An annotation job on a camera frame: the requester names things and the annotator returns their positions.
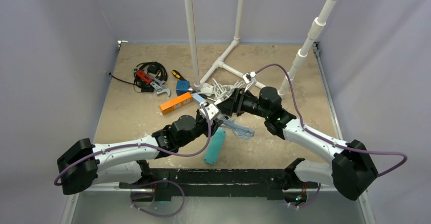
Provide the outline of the blue cube socket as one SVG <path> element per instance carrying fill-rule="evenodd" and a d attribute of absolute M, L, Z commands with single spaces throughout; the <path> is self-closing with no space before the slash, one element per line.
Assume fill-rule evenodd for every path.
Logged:
<path fill-rule="evenodd" d="M 178 80 L 175 87 L 175 92 L 177 96 L 185 94 L 189 91 L 190 82 L 188 80 Z"/>

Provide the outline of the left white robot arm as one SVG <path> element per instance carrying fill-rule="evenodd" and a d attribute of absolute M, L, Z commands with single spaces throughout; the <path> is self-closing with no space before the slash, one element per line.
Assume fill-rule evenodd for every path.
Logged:
<path fill-rule="evenodd" d="M 139 166 L 139 161 L 171 155 L 184 157 L 179 149 L 204 135 L 211 138 L 222 124 L 220 117 L 207 119 L 183 115 L 151 135 L 113 144 L 93 144 L 89 138 L 78 140 L 56 161 L 59 174 L 54 185 L 61 186 L 64 195 L 80 193 L 92 185 L 124 182 L 145 188 L 151 183 L 151 173 Z"/>

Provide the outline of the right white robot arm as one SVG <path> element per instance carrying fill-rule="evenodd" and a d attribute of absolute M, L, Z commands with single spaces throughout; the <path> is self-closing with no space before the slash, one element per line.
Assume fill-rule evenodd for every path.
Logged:
<path fill-rule="evenodd" d="M 282 99 L 273 87 L 261 89 L 258 97 L 250 91 L 235 89 L 227 99 L 215 105 L 227 116 L 249 113 L 262 117 L 272 135 L 296 143 L 324 159 L 324 163 L 303 158 L 292 162 L 285 169 L 285 189 L 314 182 L 333 186 L 342 196 L 355 201 L 378 177 L 363 143 L 338 140 L 305 125 L 283 108 Z"/>

